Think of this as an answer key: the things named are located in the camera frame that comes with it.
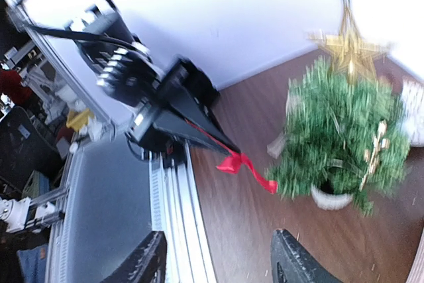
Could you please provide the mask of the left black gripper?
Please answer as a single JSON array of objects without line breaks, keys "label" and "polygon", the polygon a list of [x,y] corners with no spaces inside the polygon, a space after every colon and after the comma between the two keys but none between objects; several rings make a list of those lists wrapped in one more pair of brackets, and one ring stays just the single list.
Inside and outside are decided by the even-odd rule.
[{"label": "left black gripper", "polygon": [[126,133],[129,142],[144,150],[177,150],[187,143],[240,154],[211,110],[219,92],[190,60],[177,59],[158,87],[145,91],[143,98],[144,105]]}]

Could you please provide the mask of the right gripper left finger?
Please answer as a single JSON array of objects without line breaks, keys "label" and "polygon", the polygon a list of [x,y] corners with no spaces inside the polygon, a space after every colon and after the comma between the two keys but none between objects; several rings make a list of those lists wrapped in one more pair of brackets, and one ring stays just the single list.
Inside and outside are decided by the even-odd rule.
[{"label": "right gripper left finger", "polygon": [[123,263],[102,282],[165,283],[167,240],[163,231],[151,231]]}]

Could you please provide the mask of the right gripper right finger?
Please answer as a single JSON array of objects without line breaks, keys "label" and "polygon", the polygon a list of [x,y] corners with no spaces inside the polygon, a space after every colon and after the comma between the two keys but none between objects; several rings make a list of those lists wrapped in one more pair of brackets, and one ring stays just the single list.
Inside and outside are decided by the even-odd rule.
[{"label": "right gripper right finger", "polygon": [[341,282],[321,266],[286,229],[273,232],[270,257],[273,282]]}]

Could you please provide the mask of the red ribbon bow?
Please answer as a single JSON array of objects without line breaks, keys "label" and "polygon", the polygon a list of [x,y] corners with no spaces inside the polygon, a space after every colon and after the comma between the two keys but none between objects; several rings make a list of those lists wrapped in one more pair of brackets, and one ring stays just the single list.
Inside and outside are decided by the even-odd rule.
[{"label": "red ribbon bow", "polygon": [[275,180],[265,179],[261,173],[259,173],[249,157],[244,153],[230,152],[230,155],[226,157],[220,165],[217,166],[217,169],[228,174],[238,174],[240,167],[246,166],[254,179],[270,194],[275,194],[278,190],[278,183]]}]

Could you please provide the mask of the burlap ribbon bow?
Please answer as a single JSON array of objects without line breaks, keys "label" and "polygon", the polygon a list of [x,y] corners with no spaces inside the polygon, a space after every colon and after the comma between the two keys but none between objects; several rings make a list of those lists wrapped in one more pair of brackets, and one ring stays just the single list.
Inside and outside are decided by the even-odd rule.
[{"label": "burlap ribbon bow", "polygon": [[286,143],[286,134],[284,132],[281,132],[274,141],[272,141],[270,144],[267,145],[267,153],[274,159],[277,159]]}]

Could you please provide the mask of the small green christmas tree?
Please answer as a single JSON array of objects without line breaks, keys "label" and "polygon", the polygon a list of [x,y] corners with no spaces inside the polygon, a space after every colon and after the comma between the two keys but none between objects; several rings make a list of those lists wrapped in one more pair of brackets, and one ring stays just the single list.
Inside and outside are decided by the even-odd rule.
[{"label": "small green christmas tree", "polygon": [[[266,177],[278,183],[283,198],[309,196],[320,190],[329,196],[348,196],[363,215],[374,204],[371,191],[391,195],[406,175],[409,139],[401,129],[403,104],[391,85],[381,80],[350,84],[318,57],[299,80],[288,83],[285,147]],[[372,150],[378,124],[388,124],[390,147],[379,153],[380,163],[362,191],[359,186]]]}]

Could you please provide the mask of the gold glitter berry sprig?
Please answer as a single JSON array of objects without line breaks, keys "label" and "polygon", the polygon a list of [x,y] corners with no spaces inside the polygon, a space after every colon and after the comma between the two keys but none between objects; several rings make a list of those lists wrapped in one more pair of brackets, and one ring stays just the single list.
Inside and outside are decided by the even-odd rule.
[{"label": "gold glitter berry sprig", "polygon": [[373,175],[380,163],[379,153],[381,150],[389,149],[390,140],[385,137],[388,129],[388,124],[385,120],[380,121],[378,124],[377,133],[373,137],[373,148],[372,150],[366,149],[364,151],[364,161],[367,163],[367,169],[362,177],[359,190],[362,191],[368,178]]}]

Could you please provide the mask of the gold star ornament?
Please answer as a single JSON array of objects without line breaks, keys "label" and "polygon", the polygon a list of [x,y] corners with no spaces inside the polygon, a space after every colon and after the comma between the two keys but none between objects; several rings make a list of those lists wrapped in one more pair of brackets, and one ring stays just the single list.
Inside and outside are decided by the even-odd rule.
[{"label": "gold star ornament", "polygon": [[374,60],[390,52],[392,45],[378,44],[364,39],[356,25],[352,11],[344,6],[338,34],[311,32],[308,39],[332,57],[332,71],[345,73],[348,82],[358,78],[377,79]]}]

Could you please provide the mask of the pink plastic basket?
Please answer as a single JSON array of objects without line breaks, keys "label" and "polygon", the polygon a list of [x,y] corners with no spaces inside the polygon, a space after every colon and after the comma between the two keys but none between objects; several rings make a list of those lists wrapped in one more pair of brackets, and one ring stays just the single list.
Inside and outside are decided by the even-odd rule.
[{"label": "pink plastic basket", "polygon": [[410,139],[410,145],[423,147],[423,84],[404,80],[401,100],[405,111],[403,129]]}]

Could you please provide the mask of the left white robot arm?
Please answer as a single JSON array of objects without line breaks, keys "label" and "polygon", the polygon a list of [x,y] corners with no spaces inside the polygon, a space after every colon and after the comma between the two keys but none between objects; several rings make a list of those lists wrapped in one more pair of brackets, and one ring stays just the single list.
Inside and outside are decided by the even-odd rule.
[{"label": "left white robot arm", "polygon": [[111,98],[136,109],[128,139],[156,154],[171,156],[185,143],[224,154],[240,153],[211,108],[219,97],[207,75],[191,60],[177,57],[168,70],[154,65],[148,50],[116,10],[96,6],[81,19],[89,40],[75,40],[97,85]]}]

